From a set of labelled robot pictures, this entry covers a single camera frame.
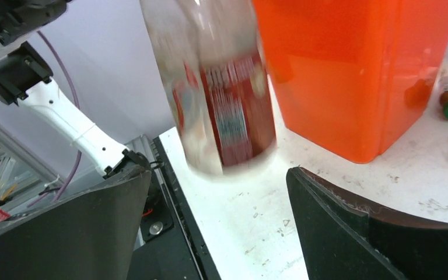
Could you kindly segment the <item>red label water bottle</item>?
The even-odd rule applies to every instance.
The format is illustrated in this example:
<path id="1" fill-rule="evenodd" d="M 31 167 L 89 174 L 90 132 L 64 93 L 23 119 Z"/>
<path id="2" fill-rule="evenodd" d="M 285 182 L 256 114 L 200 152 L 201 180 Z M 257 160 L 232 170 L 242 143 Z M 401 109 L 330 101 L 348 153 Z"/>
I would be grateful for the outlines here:
<path id="1" fill-rule="evenodd" d="M 189 166 L 211 175 L 263 164 L 276 147 L 251 1 L 141 1 Z"/>

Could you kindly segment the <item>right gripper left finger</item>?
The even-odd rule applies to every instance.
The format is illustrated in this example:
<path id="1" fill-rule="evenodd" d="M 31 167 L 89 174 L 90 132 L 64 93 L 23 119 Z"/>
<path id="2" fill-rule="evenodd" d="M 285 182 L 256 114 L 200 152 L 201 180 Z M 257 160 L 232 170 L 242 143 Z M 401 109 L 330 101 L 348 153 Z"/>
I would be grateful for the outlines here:
<path id="1" fill-rule="evenodd" d="M 0 222 L 0 279 L 125 279 L 150 182 L 130 167 Z"/>

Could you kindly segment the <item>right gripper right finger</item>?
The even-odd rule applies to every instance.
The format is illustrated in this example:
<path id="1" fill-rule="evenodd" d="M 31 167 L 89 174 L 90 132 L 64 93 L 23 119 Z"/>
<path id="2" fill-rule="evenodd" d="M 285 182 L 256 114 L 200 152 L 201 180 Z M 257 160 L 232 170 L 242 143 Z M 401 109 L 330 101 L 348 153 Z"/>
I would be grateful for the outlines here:
<path id="1" fill-rule="evenodd" d="M 448 279 L 448 223 L 378 204 L 302 168 L 286 174 L 310 279 Z"/>

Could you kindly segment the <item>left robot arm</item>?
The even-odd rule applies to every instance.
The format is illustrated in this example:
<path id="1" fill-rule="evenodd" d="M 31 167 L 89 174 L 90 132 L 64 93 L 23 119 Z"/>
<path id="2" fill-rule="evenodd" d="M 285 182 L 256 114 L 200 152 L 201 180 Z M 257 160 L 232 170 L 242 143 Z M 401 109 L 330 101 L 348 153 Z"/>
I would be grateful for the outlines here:
<path id="1" fill-rule="evenodd" d="M 143 154 L 110 137 L 64 95 L 49 65 L 28 42 L 67 6 L 67 1 L 0 1 L 0 101 L 40 116 L 87 156 L 104 179 L 135 167 L 148 172 L 151 164 Z"/>

